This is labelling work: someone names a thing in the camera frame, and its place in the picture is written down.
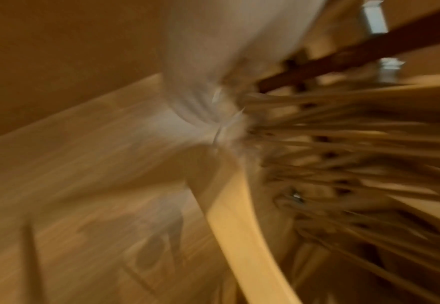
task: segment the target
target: person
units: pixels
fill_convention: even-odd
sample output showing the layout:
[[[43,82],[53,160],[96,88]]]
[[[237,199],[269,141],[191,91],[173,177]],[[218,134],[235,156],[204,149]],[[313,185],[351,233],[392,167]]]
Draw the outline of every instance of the person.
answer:
[[[170,106],[190,123],[219,123],[228,75],[252,81],[297,50],[325,1],[172,0],[162,48]]]

